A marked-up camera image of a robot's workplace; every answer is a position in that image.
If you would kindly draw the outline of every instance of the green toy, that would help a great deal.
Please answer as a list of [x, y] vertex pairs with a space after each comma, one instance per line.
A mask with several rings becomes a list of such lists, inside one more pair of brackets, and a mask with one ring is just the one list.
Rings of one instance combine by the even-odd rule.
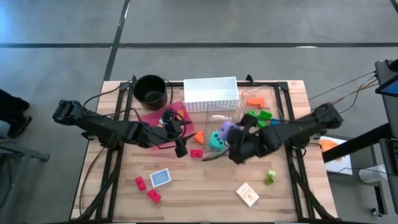
[[248, 110], [248, 114], [250, 114], [251, 116], [254, 116], [254, 117], [256, 117], [256, 118], [259, 117], [259, 114], [256, 114], [256, 113], [254, 112], [254, 110]]
[[256, 114], [254, 110], [248, 110], [248, 114], [256, 117], [259, 121], [257, 122], [257, 128], [263, 128], [269, 124], [269, 120], [272, 118], [272, 113], [266, 111], [260, 111], [260, 114]]
[[266, 185], [270, 185], [274, 183], [274, 179], [276, 176], [276, 172], [273, 170], [269, 170], [266, 179], [264, 180], [264, 183]]

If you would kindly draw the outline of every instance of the red block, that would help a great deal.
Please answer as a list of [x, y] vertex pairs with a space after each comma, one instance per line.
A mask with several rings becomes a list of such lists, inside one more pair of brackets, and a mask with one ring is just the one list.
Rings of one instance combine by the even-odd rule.
[[154, 189], [148, 191], [148, 192], [147, 192], [147, 196], [148, 196], [155, 204], [159, 203], [159, 202], [160, 202], [160, 198], [162, 198], [162, 197], [160, 196], [160, 194], [158, 194], [158, 193], [156, 192], [156, 190], [154, 190]]
[[145, 185], [144, 180], [142, 179], [142, 177], [137, 177], [136, 178], [136, 184], [137, 184], [137, 187], [138, 187], [138, 189], [140, 191], [143, 191], [143, 190], [145, 190], [147, 188], [147, 186]]
[[203, 150], [201, 149], [191, 149], [191, 157], [192, 158], [202, 158]]

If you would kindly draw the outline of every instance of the beige card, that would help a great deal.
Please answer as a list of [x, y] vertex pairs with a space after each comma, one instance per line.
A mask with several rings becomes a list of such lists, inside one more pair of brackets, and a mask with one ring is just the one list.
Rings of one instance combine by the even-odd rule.
[[255, 193], [255, 191], [246, 182], [236, 190], [236, 193], [241, 196], [249, 207], [251, 207], [259, 198], [258, 194]]

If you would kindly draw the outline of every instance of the purple toy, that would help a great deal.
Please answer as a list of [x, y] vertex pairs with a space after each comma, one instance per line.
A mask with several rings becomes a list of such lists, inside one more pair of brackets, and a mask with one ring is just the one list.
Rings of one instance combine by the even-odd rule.
[[239, 129], [239, 126], [232, 122], [224, 121], [224, 124], [220, 128], [220, 139], [226, 140], [226, 136], [231, 128]]

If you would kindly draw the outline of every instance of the black pot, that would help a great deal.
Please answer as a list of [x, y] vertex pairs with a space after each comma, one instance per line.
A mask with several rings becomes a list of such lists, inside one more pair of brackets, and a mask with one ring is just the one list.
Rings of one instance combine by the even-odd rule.
[[166, 82], [157, 75], [144, 75], [134, 84], [133, 95], [145, 109], [161, 109], [167, 102]]

